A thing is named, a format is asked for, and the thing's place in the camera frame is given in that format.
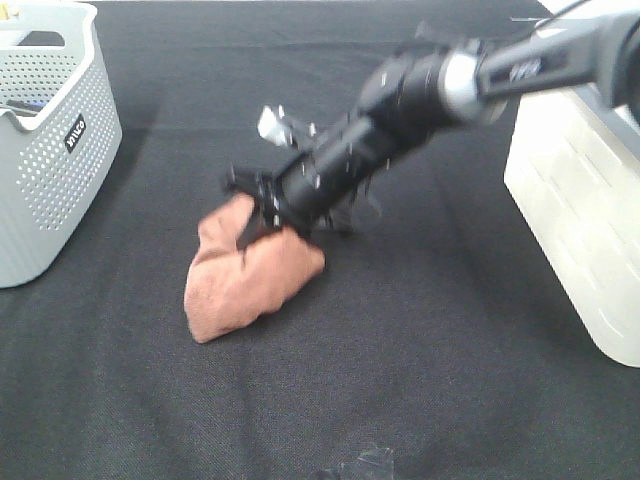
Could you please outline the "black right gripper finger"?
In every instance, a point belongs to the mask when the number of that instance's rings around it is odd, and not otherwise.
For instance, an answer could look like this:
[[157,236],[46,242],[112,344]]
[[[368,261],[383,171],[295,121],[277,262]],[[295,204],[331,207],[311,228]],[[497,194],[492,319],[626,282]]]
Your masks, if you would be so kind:
[[274,225],[272,216],[266,215],[262,210],[253,210],[247,224],[236,240],[236,248],[239,251],[244,250],[279,229],[279,226]]

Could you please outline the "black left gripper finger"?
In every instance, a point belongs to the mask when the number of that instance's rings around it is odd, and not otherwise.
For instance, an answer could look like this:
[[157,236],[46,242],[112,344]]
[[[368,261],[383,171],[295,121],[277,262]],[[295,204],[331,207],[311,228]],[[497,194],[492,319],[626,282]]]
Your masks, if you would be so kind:
[[240,192],[249,196],[263,196],[264,185],[262,172],[240,167],[230,167],[223,181],[225,191]]

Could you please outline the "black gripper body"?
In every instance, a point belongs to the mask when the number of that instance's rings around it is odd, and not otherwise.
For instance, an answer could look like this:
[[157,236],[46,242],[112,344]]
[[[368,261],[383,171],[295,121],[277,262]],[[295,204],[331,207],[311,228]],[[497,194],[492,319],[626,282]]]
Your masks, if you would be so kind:
[[283,113],[263,113],[262,139],[297,155],[276,174],[257,174],[256,233],[290,226],[302,234],[320,227],[350,233],[362,182],[394,156],[395,141],[368,117],[345,118],[319,134]]

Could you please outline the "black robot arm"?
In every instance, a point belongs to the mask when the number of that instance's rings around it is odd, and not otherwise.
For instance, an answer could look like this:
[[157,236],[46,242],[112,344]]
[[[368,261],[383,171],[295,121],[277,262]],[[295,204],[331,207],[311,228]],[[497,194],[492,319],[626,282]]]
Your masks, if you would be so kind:
[[438,131],[494,122],[513,98],[590,84],[610,109],[639,111],[639,5],[584,18],[561,10],[505,43],[421,25],[365,81],[354,105],[318,131],[265,107],[259,135],[291,148],[281,170],[232,168],[227,187],[254,207],[237,240],[244,249],[283,228],[348,232],[358,193],[372,176]]

